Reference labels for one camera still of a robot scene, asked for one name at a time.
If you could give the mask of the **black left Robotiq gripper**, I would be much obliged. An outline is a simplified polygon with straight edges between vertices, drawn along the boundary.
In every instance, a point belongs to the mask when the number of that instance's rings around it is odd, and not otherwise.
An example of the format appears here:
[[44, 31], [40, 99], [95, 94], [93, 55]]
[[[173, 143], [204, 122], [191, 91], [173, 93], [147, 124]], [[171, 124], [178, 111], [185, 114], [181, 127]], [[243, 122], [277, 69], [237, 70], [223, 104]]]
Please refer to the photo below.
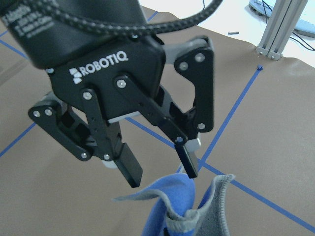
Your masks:
[[[33, 105], [29, 117], [80, 161], [98, 157], [108, 168], [119, 169], [132, 188], [139, 187], [142, 168], [122, 142], [120, 125], [107, 124], [100, 105], [106, 119], [136, 112], [120, 94], [119, 79], [132, 79], [155, 98], [165, 64], [163, 42], [155, 35], [82, 31], [40, 12], [34, 1], [1, 1], [0, 19], [34, 67], [54, 70], [54, 93]], [[71, 106], [82, 110], [87, 121]]]

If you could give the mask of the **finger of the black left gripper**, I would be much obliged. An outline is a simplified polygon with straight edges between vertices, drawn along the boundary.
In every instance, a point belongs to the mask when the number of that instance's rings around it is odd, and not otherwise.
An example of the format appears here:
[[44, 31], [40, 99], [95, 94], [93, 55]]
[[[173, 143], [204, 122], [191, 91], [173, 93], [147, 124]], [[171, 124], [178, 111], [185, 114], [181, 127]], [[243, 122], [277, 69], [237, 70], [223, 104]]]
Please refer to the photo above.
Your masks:
[[134, 78], [114, 79], [116, 90], [151, 125], [157, 126], [173, 143], [189, 178], [198, 176], [195, 151], [200, 148], [199, 133], [214, 127], [214, 52], [210, 38], [198, 36], [182, 44], [165, 45], [166, 62], [190, 81], [195, 90], [193, 106], [183, 113], [162, 86], [151, 98]]

